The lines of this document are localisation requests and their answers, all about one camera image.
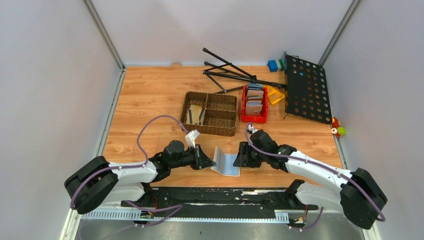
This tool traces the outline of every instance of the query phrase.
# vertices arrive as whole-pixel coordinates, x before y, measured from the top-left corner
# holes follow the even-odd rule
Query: brown woven basket
[[[191,105],[205,108],[203,125],[186,124]],[[237,97],[214,93],[188,91],[182,106],[181,122],[188,131],[232,137],[236,134]]]

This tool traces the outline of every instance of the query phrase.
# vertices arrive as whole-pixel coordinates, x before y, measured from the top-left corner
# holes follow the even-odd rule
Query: perforated metal strip
[[[84,214],[82,220],[130,220],[140,221],[141,211],[138,209],[96,209]],[[148,219],[148,221],[158,221],[162,217]],[[287,212],[276,211],[275,218],[202,218],[202,217],[170,217],[167,221],[173,222],[207,222],[207,223],[270,223],[287,224],[289,214]]]

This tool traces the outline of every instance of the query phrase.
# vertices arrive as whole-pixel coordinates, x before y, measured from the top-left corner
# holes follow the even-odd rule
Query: white wall
[[[58,239],[119,71],[80,0],[0,2],[0,239]]]
[[[424,2],[364,0],[325,64],[352,169],[388,198],[383,240],[423,239]]]
[[[93,0],[127,65],[318,62],[351,0]]]

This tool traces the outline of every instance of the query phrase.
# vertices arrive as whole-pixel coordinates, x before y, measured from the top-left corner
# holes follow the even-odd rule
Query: wooden surface
[[[104,156],[108,161],[131,163],[144,161],[136,139],[143,126],[158,115],[171,115],[179,119],[186,92],[214,93],[220,91],[208,77],[202,74],[204,66],[129,67],[107,138]],[[244,70],[258,79],[284,82],[284,73],[269,72],[267,66],[246,66]],[[245,82],[216,78],[226,89],[244,85]],[[242,90],[227,93],[242,99]],[[291,145],[312,158],[341,168],[342,164],[336,144],[327,124],[306,118],[287,115],[284,102],[269,105],[268,121],[256,123],[257,129],[266,131],[279,145]],[[215,146],[225,153],[236,154],[239,142],[245,141],[245,122],[237,117],[236,134],[232,137],[200,134],[196,143],[211,159]],[[152,122],[140,138],[141,146],[151,157],[162,152],[172,140],[182,141],[184,132],[170,118],[159,118]],[[240,177],[223,176],[211,169],[192,170],[191,167],[174,168],[166,179],[153,186],[168,187],[287,187],[294,179],[304,177],[272,169],[263,163],[260,168],[242,168]]]

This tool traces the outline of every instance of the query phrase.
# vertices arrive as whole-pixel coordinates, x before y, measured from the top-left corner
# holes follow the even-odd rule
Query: gray floor
[[[311,224],[316,213],[308,214]],[[100,240],[115,231],[133,225],[123,220],[81,221],[83,240]],[[363,240],[362,230],[351,224],[343,214],[325,213],[314,228],[298,232],[279,223],[175,222],[121,231],[108,240]]]

